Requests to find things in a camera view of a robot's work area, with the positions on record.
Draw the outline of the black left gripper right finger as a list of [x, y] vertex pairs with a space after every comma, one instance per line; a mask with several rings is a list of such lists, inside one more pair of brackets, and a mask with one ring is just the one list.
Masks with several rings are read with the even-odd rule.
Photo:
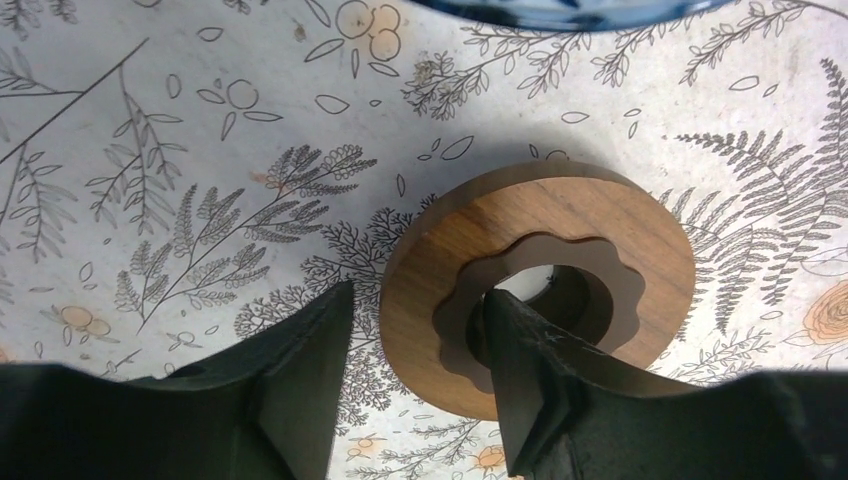
[[847, 376], [699, 388], [620, 361], [505, 290], [482, 319], [508, 472], [526, 479], [843, 479]]

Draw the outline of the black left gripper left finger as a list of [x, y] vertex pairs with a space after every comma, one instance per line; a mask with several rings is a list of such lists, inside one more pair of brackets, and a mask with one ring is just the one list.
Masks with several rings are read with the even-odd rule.
[[353, 322], [341, 282], [298, 312], [157, 379], [1, 368], [5, 479], [323, 479]]

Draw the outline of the blue glass dripper cone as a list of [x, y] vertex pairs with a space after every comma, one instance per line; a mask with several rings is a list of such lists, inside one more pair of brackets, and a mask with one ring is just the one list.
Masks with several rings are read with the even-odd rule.
[[415, 0], [469, 21], [547, 32], [653, 26], [720, 8], [727, 0]]

